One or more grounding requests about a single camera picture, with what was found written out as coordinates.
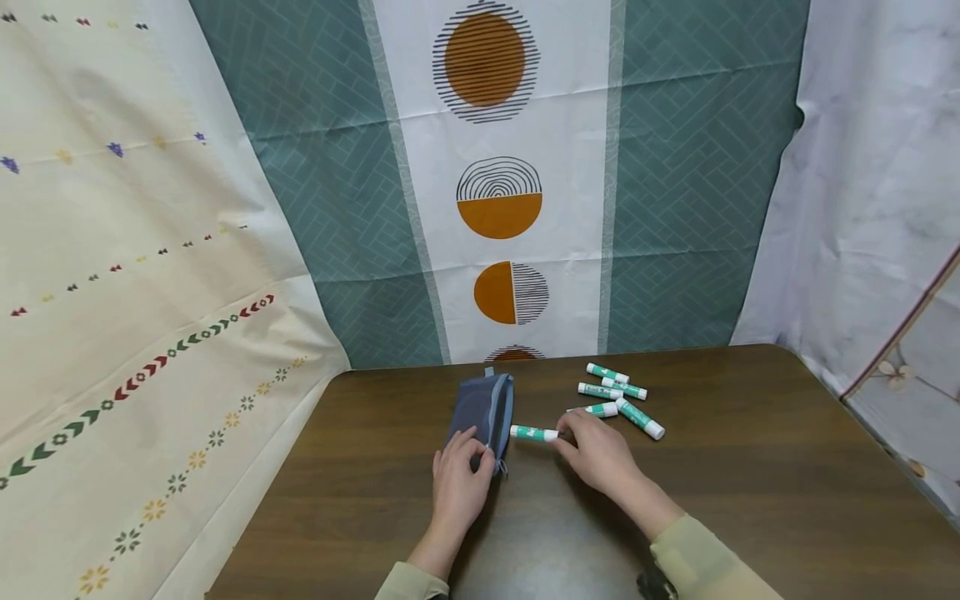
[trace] brown table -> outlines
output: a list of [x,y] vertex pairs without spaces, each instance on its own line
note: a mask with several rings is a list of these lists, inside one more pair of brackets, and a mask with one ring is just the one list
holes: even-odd
[[[589,358],[500,363],[514,422],[553,426]],[[604,356],[650,390],[637,463],[785,598],[960,597],[960,536],[793,355]],[[208,598],[372,598],[430,518],[432,453],[480,365],[350,372],[321,399]],[[551,448],[512,440],[451,576],[457,600],[631,599],[647,541]]]

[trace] striped circle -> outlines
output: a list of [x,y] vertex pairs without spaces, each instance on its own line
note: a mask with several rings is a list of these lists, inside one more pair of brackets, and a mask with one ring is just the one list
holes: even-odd
[[489,319],[525,325],[546,309],[550,290],[537,270],[505,260],[484,269],[473,284],[473,299]]
[[433,82],[470,123],[511,119],[527,104],[540,52],[519,11],[493,0],[457,11],[433,46]]
[[540,177],[519,158],[478,160],[457,183],[457,208],[464,223],[491,239],[520,235],[537,221],[542,205]]

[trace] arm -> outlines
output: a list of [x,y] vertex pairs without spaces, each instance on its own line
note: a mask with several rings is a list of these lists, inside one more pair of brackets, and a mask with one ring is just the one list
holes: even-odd
[[634,462],[627,442],[583,411],[564,415],[557,428],[570,432],[552,445],[585,483],[615,502],[648,540],[657,565],[682,600],[779,600],[780,596],[706,527],[688,516]]
[[[433,457],[433,517],[406,563],[397,563],[375,600],[446,598],[460,545],[487,502],[493,479],[493,452],[473,438],[476,427],[457,432]],[[482,455],[473,472],[470,459]]]

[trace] blue pencil case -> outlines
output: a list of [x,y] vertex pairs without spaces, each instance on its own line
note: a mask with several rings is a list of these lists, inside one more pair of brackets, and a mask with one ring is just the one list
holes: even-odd
[[[466,431],[476,425],[477,432],[473,437],[493,450],[496,457],[493,474],[496,475],[503,470],[503,453],[510,439],[513,417],[514,377],[506,373],[494,374],[493,367],[487,367],[485,376],[460,384],[446,440],[449,442],[457,431]],[[480,457],[474,456],[470,466],[476,471],[480,467]]]

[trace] left hand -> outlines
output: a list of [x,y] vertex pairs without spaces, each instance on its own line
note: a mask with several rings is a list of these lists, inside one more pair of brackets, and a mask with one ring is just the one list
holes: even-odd
[[[487,503],[496,459],[473,437],[476,427],[453,434],[433,455],[433,518],[407,563],[440,579],[450,574],[467,529]],[[483,455],[473,472],[470,459]]]
[[[473,437],[477,428],[456,432],[446,448],[433,455],[433,520],[442,531],[465,535],[487,503],[496,459]],[[470,459],[483,455],[473,472]]]

